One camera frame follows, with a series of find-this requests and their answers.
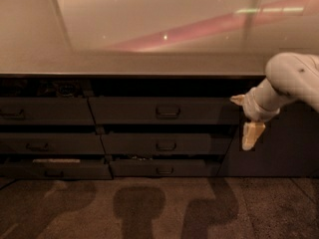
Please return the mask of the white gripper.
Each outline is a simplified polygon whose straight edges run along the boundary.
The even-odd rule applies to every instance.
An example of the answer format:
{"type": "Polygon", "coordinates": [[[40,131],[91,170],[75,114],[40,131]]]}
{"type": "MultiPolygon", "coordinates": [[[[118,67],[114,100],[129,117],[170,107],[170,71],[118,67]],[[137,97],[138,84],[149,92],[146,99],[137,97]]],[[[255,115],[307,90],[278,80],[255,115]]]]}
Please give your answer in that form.
{"type": "Polygon", "coordinates": [[[242,149],[251,150],[265,131],[265,122],[272,120],[280,113],[280,109],[268,111],[263,108],[255,97],[256,88],[252,88],[245,95],[236,95],[230,101],[243,107],[245,116],[251,120],[243,126],[242,149]]]}

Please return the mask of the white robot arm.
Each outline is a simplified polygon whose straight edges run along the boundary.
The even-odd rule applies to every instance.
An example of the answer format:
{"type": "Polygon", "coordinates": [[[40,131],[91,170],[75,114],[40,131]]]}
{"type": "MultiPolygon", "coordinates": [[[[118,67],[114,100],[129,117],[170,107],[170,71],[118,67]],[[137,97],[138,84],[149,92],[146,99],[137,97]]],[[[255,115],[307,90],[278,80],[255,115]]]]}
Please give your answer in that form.
{"type": "Polygon", "coordinates": [[[246,94],[230,100],[243,108],[248,121],[243,127],[242,149],[251,150],[265,124],[280,110],[302,101],[319,112],[319,58],[315,55],[280,53],[266,64],[265,79],[246,94]]]}

